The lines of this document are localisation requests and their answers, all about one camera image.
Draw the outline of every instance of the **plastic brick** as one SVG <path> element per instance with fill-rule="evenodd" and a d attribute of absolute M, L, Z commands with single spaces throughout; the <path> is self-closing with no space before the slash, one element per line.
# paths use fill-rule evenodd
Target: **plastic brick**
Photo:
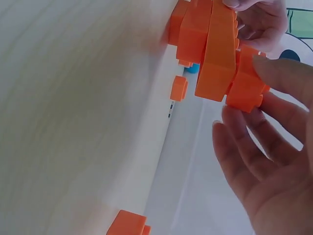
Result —
<path fill-rule="evenodd" d="M 185 77 L 176 76 L 172 86 L 171 100 L 182 101 L 185 99 L 188 81 Z"/>
<path fill-rule="evenodd" d="M 186 14 L 187 8 L 190 2 L 179 0 L 174 8 L 170 18 L 170 29 L 169 29 L 169 44 L 177 46 L 179 39 L 179 32 L 182 20 Z"/>
<path fill-rule="evenodd" d="M 107 235 L 142 235 L 146 217 L 120 210 Z"/>
<path fill-rule="evenodd" d="M 234 11 L 213 0 L 205 57 L 195 95 L 222 101 L 236 72 Z"/>
<path fill-rule="evenodd" d="M 193 64 L 191 62 L 187 62 L 184 60 L 179 60 L 178 64 L 185 66 L 186 68 L 190 68 Z"/>
<path fill-rule="evenodd" d="M 198 0 L 197 4 L 191 1 L 180 27 L 177 59 L 200 63 L 207 40 L 211 10 L 211 0 Z"/>
<path fill-rule="evenodd" d="M 253 56 L 258 54 L 257 50 L 242 46 L 238 72 L 226 99 L 227 105 L 247 113 L 250 113 L 254 107 L 260 107 L 263 100 L 262 93 L 269 89 L 253 67 Z"/>
<path fill-rule="evenodd" d="M 143 228 L 142 235 L 149 235 L 149 234 L 150 234 L 150 231 L 151 231 L 151 227 L 145 225 L 145 227 Z"/>

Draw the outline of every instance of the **printed drawing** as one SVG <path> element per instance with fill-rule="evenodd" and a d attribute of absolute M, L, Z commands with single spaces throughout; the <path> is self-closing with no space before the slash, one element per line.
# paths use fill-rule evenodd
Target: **printed drawing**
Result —
<path fill-rule="evenodd" d="M 289 27 L 287 33 L 299 39 L 313 39 L 313 11 L 287 8 Z"/>
<path fill-rule="evenodd" d="M 313 66 L 313 10 L 287 8 L 287 16 L 288 30 L 268 57 L 292 59 Z"/>

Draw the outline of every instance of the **green printed shape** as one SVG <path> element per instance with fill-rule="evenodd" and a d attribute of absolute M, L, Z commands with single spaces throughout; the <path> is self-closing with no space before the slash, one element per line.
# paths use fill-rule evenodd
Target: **green printed shape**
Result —
<path fill-rule="evenodd" d="M 313 11 L 287 9 L 287 14 L 288 33 L 302 39 L 313 39 Z"/>

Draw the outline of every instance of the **hand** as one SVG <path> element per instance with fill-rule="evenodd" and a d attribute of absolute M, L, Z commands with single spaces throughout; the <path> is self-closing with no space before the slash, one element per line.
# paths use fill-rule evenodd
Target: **hand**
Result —
<path fill-rule="evenodd" d="M 223 0 L 238 11 L 238 38 L 263 52 L 269 52 L 287 31 L 285 0 Z"/>
<path fill-rule="evenodd" d="M 254 66 L 272 88 L 298 99 L 310 110 L 264 94 L 260 109 L 304 145 L 288 143 L 262 111 L 251 114 L 224 107 L 213 125 L 214 149 L 228 181 L 258 235 L 313 234 L 313 67 L 289 60 L 256 57 Z M 251 139 L 246 126 L 268 158 Z"/>

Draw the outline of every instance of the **blue circle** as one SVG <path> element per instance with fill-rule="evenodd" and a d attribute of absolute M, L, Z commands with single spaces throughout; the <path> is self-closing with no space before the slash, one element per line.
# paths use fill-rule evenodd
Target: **blue circle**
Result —
<path fill-rule="evenodd" d="M 290 60 L 295 60 L 295 61 L 301 62 L 298 54 L 295 53 L 293 50 L 290 50 L 290 49 L 284 50 L 280 54 L 279 59 L 290 59 Z"/>
<path fill-rule="evenodd" d="M 190 68 L 185 68 L 187 72 L 189 73 L 198 73 L 200 70 L 200 65 L 199 64 L 193 64 Z"/>

